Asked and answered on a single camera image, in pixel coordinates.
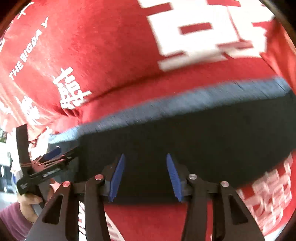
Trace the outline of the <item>maroon sleeve forearm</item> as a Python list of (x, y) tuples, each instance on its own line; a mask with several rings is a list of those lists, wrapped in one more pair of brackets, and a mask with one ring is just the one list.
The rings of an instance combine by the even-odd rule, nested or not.
[(1, 211), (0, 223), (0, 241), (25, 240), (33, 226), (21, 213), (18, 202)]

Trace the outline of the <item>person's left hand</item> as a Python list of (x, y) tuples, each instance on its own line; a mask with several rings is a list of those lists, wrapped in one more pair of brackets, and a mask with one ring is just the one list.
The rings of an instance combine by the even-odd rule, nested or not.
[[(47, 194), (47, 201), (50, 200), (50, 198), (57, 191), (60, 185), (61, 184), (55, 181), (54, 179), (50, 180), (49, 191)], [(42, 198), (30, 193), (23, 194), (23, 195), (20, 195), (19, 193), (17, 193), (17, 199), (20, 204), (20, 211), (22, 215), (25, 217), (25, 219), (31, 223), (35, 223), (38, 218), (38, 215), (34, 211), (33, 205), (37, 205), (41, 203)]]

